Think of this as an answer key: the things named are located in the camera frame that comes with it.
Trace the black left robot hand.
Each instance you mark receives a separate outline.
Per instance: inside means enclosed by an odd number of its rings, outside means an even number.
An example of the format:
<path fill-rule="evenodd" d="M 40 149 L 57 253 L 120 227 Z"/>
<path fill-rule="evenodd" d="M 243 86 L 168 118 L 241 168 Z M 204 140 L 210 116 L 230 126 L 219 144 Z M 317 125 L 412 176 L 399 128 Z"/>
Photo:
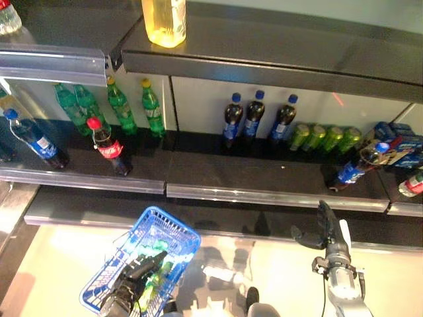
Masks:
<path fill-rule="evenodd" d="M 147 280 L 159 271 L 167 254 L 167 251 L 162 251 L 155 256 L 140 255 L 127 264 L 115 280 L 112 290 L 102 300 L 100 313 L 110 312 L 113 306 L 118 305 L 130 314 Z"/>

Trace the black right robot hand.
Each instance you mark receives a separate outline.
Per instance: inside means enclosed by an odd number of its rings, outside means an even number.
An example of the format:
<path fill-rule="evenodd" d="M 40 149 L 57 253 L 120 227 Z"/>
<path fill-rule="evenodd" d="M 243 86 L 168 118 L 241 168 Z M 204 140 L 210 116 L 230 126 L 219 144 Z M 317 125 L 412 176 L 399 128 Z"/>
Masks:
<path fill-rule="evenodd" d="M 348 245 L 344 239 L 340 223 L 330 206 L 320 200 L 317 207 L 318 234 L 305 232 L 291 226 L 292 238 L 302 246 L 315 250 L 325 250 L 325 258 L 330 263 L 351 264 Z"/>

